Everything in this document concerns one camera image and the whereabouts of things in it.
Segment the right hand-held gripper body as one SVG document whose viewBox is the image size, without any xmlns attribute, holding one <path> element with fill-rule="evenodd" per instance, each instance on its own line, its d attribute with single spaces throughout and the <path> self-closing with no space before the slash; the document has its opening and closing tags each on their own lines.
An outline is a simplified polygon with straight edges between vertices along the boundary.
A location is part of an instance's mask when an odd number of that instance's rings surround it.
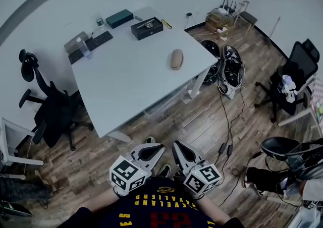
<svg viewBox="0 0 323 228">
<path fill-rule="evenodd" d="M 213 163 L 202 164 L 194 166 L 189 171 L 183 185 L 194 199 L 200 199 L 212 190 L 221 179 L 222 175 Z"/>
</svg>

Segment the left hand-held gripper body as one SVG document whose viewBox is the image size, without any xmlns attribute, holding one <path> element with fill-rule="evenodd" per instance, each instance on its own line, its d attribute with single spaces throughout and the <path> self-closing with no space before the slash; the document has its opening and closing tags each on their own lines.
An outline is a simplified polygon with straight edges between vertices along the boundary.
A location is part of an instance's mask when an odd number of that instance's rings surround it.
<svg viewBox="0 0 323 228">
<path fill-rule="evenodd" d="M 109 170 L 110 182 L 119 197 L 128 195 L 145 184 L 152 172 L 140 165 L 140 162 L 119 156 Z"/>
</svg>

